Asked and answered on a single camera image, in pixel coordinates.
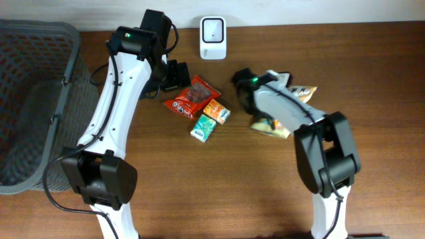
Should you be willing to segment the red candy bag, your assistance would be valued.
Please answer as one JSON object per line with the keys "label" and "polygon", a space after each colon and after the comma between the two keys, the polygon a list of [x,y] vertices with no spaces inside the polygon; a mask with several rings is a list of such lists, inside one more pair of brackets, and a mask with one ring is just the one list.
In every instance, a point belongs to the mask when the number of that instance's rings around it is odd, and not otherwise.
{"label": "red candy bag", "polygon": [[191,80],[190,87],[185,88],[175,98],[166,100],[163,105],[181,116],[194,120],[195,114],[199,110],[220,95],[221,93],[218,90],[195,75]]}

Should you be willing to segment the yellow wet wipes pack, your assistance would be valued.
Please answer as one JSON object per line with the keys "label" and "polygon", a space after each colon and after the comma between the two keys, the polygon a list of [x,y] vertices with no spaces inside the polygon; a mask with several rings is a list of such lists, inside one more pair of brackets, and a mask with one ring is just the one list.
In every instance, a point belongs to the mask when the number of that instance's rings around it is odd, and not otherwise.
{"label": "yellow wet wipes pack", "polygon": [[[289,86],[288,89],[303,103],[307,103],[317,91],[317,86]],[[264,135],[283,139],[290,135],[290,131],[274,118],[256,118],[250,128]]]}

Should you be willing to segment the orange Kleenex tissue pack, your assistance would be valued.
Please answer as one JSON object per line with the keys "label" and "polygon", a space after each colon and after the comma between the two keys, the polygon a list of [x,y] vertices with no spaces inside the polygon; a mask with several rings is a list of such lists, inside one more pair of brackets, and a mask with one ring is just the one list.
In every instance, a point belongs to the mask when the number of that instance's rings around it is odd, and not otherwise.
{"label": "orange Kleenex tissue pack", "polygon": [[224,124],[230,116],[230,110],[225,108],[222,104],[212,99],[204,108],[203,113],[218,122]]}

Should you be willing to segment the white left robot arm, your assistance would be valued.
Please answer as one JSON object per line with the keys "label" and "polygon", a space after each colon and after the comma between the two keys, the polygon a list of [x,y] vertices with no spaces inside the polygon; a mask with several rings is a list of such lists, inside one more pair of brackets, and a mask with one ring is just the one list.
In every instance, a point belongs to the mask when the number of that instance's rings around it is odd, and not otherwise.
{"label": "white left robot arm", "polygon": [[126,141],[137,106],[191,85],[187,65],[168,60],[172,20],[161,11],[145,11],[139,27],[118,27],[106,43],[108,76],[90,123],[75,148],[65,147],[60,163],[72,190],[97,216],[104,238],[139,238],[130,200],[137,169],[126,160]]}

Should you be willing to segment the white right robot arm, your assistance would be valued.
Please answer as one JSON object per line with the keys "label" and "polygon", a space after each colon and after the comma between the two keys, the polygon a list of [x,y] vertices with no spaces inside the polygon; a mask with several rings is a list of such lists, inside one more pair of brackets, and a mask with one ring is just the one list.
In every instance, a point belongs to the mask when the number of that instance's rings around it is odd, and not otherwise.
{"label": "white right robot arm", "polygon": [[232,84],[244,110],[278,120],[293,135],[297,170],[313,195],[312,238],[348,238],[347,196],[361,162],[347,118],[302,102],[288,88],[289,72],[255,75],[245,68]]}

